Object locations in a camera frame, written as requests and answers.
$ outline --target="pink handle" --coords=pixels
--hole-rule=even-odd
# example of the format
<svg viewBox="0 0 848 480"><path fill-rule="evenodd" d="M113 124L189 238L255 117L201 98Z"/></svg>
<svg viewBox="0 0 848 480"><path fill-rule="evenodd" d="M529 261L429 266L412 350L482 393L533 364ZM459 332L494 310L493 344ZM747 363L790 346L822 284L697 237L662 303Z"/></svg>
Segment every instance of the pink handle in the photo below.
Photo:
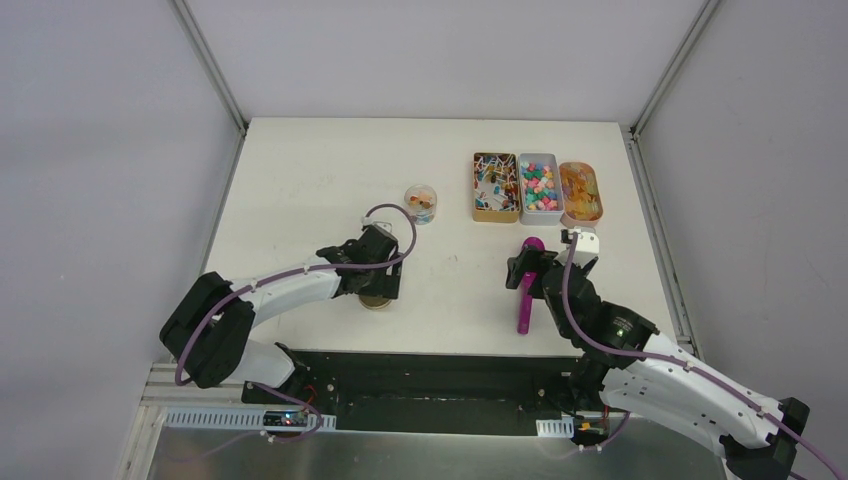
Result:
<svg viewBox="0 0 848 480"><path fill-rule="evenodd" d="M533 297L527 294L527 289L533 284L535 273L524 275L521 289L521 307L518 310L518 333L527 335L530 331L530 314L533 312Z"/></svg>

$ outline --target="tabletop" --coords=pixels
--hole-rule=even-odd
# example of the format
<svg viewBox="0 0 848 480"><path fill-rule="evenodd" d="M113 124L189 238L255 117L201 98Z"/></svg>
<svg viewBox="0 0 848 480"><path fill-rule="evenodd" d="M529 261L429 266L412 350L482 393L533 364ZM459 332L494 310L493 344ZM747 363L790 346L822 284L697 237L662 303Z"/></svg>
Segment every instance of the tabletop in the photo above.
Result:
<svg viewBox="0 0 848 480"><path fill-rule="evenodd" d="M562 339L543 301L530 332L516 333L520 294L507 290L506 261L528 236L562 250L559 227L471 219L475 152L552 153L596 172L604 216L590 279L602 298L674 336L621 130L616 123L494 120L254 118L238 160L207 264L224 278L254 277L357 238L373 205L402 204L414 184L438 195L435 219L418 227L400 295L383 310L356 296L302 306L260 325L251 338L293 349L580 356ZM405 249L409 226L392 224Z"/></svg>

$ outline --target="gray wall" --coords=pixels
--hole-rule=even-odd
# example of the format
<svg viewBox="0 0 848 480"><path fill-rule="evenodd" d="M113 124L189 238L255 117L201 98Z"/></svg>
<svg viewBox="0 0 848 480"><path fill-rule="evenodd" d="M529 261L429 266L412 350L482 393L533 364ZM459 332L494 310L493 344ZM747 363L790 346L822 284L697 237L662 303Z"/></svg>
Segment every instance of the gray wall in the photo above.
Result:
<svg viewBox="0 0 848 480"><path fill-rule="evenodd" d="M702 0L199 0L249 117L636 119Z"/></svg>
<svg viewBox="0 0 848 480"><path fill-rule="evenodd" d="M0 15L0 478L111 478L237 134L165 0Z"/></svg>
<svg viewBox="0 0 848 480"><path fill-rule="evenodd" d="M846 24L844 0L725 2L643 138L707 360L809 404L844 470Z"/></svg>

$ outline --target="cable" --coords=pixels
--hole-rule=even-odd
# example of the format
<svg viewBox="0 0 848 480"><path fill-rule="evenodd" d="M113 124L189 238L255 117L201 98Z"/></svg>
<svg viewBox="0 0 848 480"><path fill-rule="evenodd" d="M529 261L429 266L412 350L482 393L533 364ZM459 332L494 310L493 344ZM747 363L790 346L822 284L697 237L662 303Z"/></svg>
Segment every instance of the cable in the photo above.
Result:
<svg viewBox="0 0 848 480"><path fill-rule="evenodd" d="M374 212L376 212L377 210L381 210L383 208L392 208L392 209L395 209L395 210L403 213L404 218L406 219L407 222L409 222L409 226L412 229L412 240L410 240L409 247L406 249L406 251L404 251L402 254L398 255L396 258L394 258L392 260L389 260L389 261L386 261L386 262L381 262L381 263L312 265L312 266L309 266L308 270L378 270L378 269L381 269L381 268L388 268L392 265L395 265L397 263L402 262L403 259L408 257L410 253L412 253L412 249L415 248L415 243L418 241L418 230L415 228L415 221L412 219L412 217L409 216L408 213L406 213L406 210L404 210L403 207L400 207L400 206L395 205L393 203L381 203L380 205L376 205L374 207L371 207L371 209L368 210L368 213L366 213L365 216L370 217L371 215L374 214ZM203 331L204 328L206 328L207 325L209 325L209 322L212 321L212 318L215 315L217 315L218 312L220 312L222 308L224 308L228 303L230 303L231 301L233 301L237 297L240 297L241 295L244 295L245 293L249 293L250 291L252 291L255 288L264 287L265 285L280 281L284 278L292 277L292 276L299 275L299 274L305 274L305 273L308 272L308 270L307 270L306 267L301 267L301 268L295 268L295 269L292 269L292 270L287 270L285 272L280 272L280 273L271 275L269 277L266 277L266 278L263 278L263 279L257 281L255 286L254 285L246 285L242 288L239 288L239 289L233 291L232 293L228 294L223 299L221 299L221 301L216 303L208 312L206 312L206 315L204 315L203 319L200 321L200 323L198 323L197 328L194 329L194 331L191 333L191 336L189 337L188 341L186 342L186 345L183 348L183 352L180 355L179 360L177 361L177 369L174 372L174 383L176 383L179 386L184 386L184 385L188 385L191 382L191 377L188 377L188 378L185 378L185 379L182 378L183 371L185 370L185 364L186 364L186 361L188 360L188 356L191 353L191 350L194 348L195 343L197 343L197 339L200 337L200 333ZM318 409L316 409L315 407L310 405L308 402L304 402L304 401L301 401L301 400L299 400L295 397L290 397L290 396L288 396L284 393L280 393L280 392L274 390L273 388L271 388L267 385L263 385L261 383L255 383L255 382L251 382L251 383L253 383L253 385L256 386L256 387L259 387L261 390L264 390L264 391L270 393L271 395L274 395L274 396L276 396L276 397L278 397L282 400L285 400L285 401L290 402L290 403L294 403L296 405L300 405L301 407L304 408L304 410L309 410L311 413L313 413L316 416L317 421L316 421L315 426L313 428L311 428L311 429L309 429L309 430L307 430L307 431L305 431L305 432L303 432L300 435L297 435L295 437L277 437L277 436L271 435L268 438L271 439L272 441L277 442L277 443L290 443L290 442L305 440L305 439L311 437L312 435L314 435L316 432L318 432L318 430L324 425L324 417L321 415L321 412L319 412ZM182 459L181 458L172 458L172 457L169 457L167 455L165 455L165 457L172 462L178 462L178 463L193 462L193 461L205 458L209 455L212 455L213 453L219 452L219 451L223 450L224 448L227 448L230 445L238 442L239 440L242 440L243 438L247 438L248 436L252 435L253 433L254 432L245 432L245 433L242 433L240 435L237 435L236 437L231 438L230 440L222 443L221 445L218 445L217 447L215 447L215 448L213 448L209 451L206 451L206 452L204 452L200 455L196 455L194 457L182 458Z"/></svg>
<svg viewBox="0 0 848 480"><path fill-rule="evenodd" d="M329 264L329 265L312 265L309 267L309 271L312 270L378 270L381 268L387 268L397 263L403 261L404 258L409 256L412 253L412 249L415 248L415 242L418 240L418 231L415 229L415 222L412 220L412 217L406 213L402 207L395 205L393 203L381 203L380 205L376 205L368 210L368 213L365 214L366 217L370 217L374 212L383 208L393 208L395 210L403 213L404 218L409 222L409 226L412 228L412 240L409 242L409 248L406 249L405 252L398 255L397 258L389 260L387 262L381 263L369 263L369 264L358 264L358 263L350 263L350 264ZM253 285L245 285L242 288L235 290L230 293L223 299L221 299L218 303L216 303L203 317L200 323L197 325L197 328L194 329L194 332L191 333L188 341L183 348L183 352L180 355L179 360L177 361L177 370L174 372L174 383L179 386L188 385L191 382L191 377L183 379L183 371L185 370L185 364L188 360L188 356L191 353L192 348L194 348L194 344L197 343L197 339L200 337L200 333L203 329L209 325L209 322L212 321L212 317L218 314L222 308L224 308L228 303L235 300L236 298L251 292L254 288L264 287L269 283L274 283L280 281L284 278L292 277L295 275L300 275L307 273L306 267L294 268L292 270L286 270L285 272L280 272L270 277L263 278L256 282L256 286Z"/></svg>
<svg viewBox="0 0 848 480"><path fill-rule="evenodd" d="M589 453L589 452L601 453L601 450L603 450L604 447L606 447L607 445L612 443L613 440L615 440L616 438L618 438L621 435L621 431L624 430L624 426L627 425L627 422L629 422L629 421L630 421L630 412L626 412L624 414L624 417L622 417L621 422L618 424L618 426L615 427L615 431L612 432L612 434L610 434L610 436L606 440L604 440L603 442L601 442L597 445L593 445L593 446L590 446L590 447L580 448L581 446L578 446L577 448L571 450L570 452L566 453L565 455L563 455L561 457L553 457L553 456L549 455L547 452L545 452L544 448L541 448L541 447L539 447L539 448L542 451L542 453L545 454L546 457L548 457L552 460L565 460L565 459L570 458L571 456L578 454L578 453Z"/></svg>
<svg viewBox="0 0 848 480"><path fill-rule="evenodd" d="M270 393L271 395L274 395L274 396L276 396L276 397L278 397L282 400L285 400L287 402L291 402L291 403L294 403L296 405L299 405L299 406L303 407L304 410L309 410L316 417L315 426L310 428L309 430L301 433L300 435L298 435L296 437L278 437L276 435L268 434L269 435L268 438L272 442L275 442L275 443L290 443L290 442L295 442L295 441L300 441L300 440L306 440L307 438L311 437L312 435L315 435L318 432L318 430L320 430L321 427L324 425L324 417L321 415L321 412L319 412L317 408L313 407L309 403L306 403L306 402L304 402L304 401L302 401L298 398L295 398L295 397L290 397L290 396L288 396L284 393L280 393L280 392L274 390L273 388L271 388L267 385L263 385L261 383L254 383L253 385L262 389L262 390L265 390L266 392ZM162 456L165 459L167 459L168 461L174 462L174 463L196 462L197 460L202 460L202 459L204 459L204 458L206 458L206 457L208 457L208 456L210 456L214 453L218 453L221 450L229 447L230 445L233 445L234 443L237 443L237 442L239 442L239 441L241 441L241 440L243 440L243 439L245 439L245 438L247 438L251 435L257 435L257 434L265 435L266 433L267 432L265 430L261 430L259 432L256 432L256 431L242 432L242 433L236 435L235 437L227 440L226 442L218 445L217 447L211 448L211 449L209 449L209 450L207 450L207 451L205 451L205 452L203 452L199 455L195 455L193 457L175 458L175 457L168 455L167 453L163 453Z"/></svg>
<svg viewBox="0 0 848 480"><path fill-rule="evenodd" d="M654 360L661 360L661 361L664 361L664 362L673 363L673 364L675 364L679 367L687 369L688 371L695 372L696 374L700 375L701 377L709 380L714 385L720 387L722 390L733 395L734 397L736 397L737 399L742 401L742 403L751 407L758 414L762 414L764 418L766 418L772 424L777 426L777 428L783 430L787 435L792 437L793 440L795 440L796 442L803 445L804 448L806 448L810 453L815 455L815 457L818 458L819 461L822 462L831 471L831 473L833 473L833 476L836 477L837 480L846 480L845 475L839 470L839 468L829 458L827 458L827 456L825 456L825 454L822 451L820 451L818 448L816 448L814 445L812 445L806 439L804 439L803 437L801 437L800 435L795 433L791 428L787 427L783 422L778 420L777 417L775 417L771 413L763 412L763 408L758 403L749 399L747 396L742 394L742 392L739 392L738 390L736 390L732 386L728 385L726 382L724 382L720 378L716 377L715 375L711 374L710 372L703 370L701 368L698 368L698 367L689 368L689 365L685 361L680 360L678 358L674 358L674 357L669 356L669 355L663 355L663 354L660 354L660 353L653 353L653 352L635 352L635 351L619 350L617 348L611 348L611 347L608 347L606 345L603 345L601 343L596 342L591 337L589 337L589 335L587 335L586 332L581 330L580 326L577 324L577 320L574 319L574 314L571 313L571 307L568 305L568 277L569 277L569 274L571 273L571 264L572 264L572 261L574 260L574 252L577 250L577 240L579 239L579 237L580 237L580 234L576 233L576 232L574 233L574 235L572 235L571 245L568 248L568 258L566 259L566 262L565 262L565 266L564 266L565 268L563 268L563 274L562 274L562 293L563 293L563 295L562 295L562 306L565 309L565 316L568 318L568 323L571 324L571 328L574 329L574 331L577 333L577 335L583 341L585 341L591 347L593 347L597 350L600 350L604 353L608 353L610 355L618 355L618 356L621 356L621 357L631 357L631 358L638 358L638 359L650 358L650 359L654 359Z"/></svg>

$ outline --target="clear plastic cup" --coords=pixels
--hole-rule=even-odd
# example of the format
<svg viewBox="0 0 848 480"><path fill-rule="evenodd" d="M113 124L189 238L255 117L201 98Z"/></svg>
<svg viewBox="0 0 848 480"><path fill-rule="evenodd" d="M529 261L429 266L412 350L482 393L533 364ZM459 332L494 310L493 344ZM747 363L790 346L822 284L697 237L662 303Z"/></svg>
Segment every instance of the clear plastic cup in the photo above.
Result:
<svg viewBox="0 0 848 480"><path fill-rule="evenodd" d="M436 216L436 191L429 185L409 187L403 200L416 225L427 225Z"/></svg>

